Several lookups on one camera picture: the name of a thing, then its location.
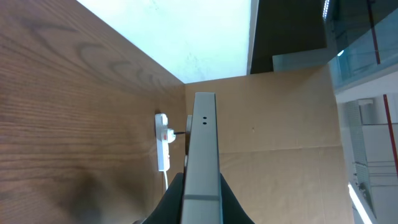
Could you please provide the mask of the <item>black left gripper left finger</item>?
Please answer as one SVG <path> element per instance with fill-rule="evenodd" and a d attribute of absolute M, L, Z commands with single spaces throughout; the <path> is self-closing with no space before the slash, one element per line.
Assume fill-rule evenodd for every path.
<path fill-rule="evenodd" d="M 154 211 L 133 224 L 179 224 L 183 195 L 183 173 L 177 173 Z"/>

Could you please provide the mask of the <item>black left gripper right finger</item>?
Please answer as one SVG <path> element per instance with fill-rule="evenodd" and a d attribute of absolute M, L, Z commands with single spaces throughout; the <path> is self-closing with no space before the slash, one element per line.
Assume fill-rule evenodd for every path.
<path fill-rule="evenodd" d="M 225 178 L 220 174 L 221 178 L 221 197 L 222 212 L 224 224 L 254 224 L 250 217 L 246 214 L 233 191 L 227 184 Z"/>

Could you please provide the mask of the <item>white USB charger plug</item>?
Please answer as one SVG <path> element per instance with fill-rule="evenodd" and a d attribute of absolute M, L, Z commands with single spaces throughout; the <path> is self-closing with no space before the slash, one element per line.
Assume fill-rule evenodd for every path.
<path fill-rule="evenodd" d="M 173 129 L 165 128 L 161 131 L 161 140 L 167 144 L 174 142 L 176 138 L 176 134 Z"/>

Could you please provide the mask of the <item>white power strip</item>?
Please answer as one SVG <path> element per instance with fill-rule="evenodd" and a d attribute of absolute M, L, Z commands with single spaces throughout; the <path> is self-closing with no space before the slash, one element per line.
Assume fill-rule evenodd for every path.
<path fill-rule="evenodd" d="M 156 137 L 156 148 L 157 148 L 157 161 L 158 170 L 161 172 L 167 172 L 170 169 L 170 154 L 169 144 L 162 142 L 161 131 L 168 128 L 168 117 L 164 113 L 155 115 L 155 137 Z"/>

